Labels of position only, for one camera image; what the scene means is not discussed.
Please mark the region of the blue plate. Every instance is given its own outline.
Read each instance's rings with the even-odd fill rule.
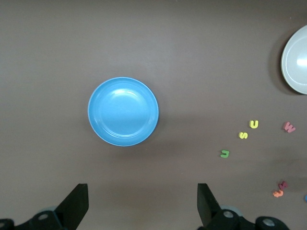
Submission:
[[[158,117],[153,92],[133,78],[119,77],[103,82],[88,104],[88,118],[95,133],[117,146],[144,141],[154,131]]]

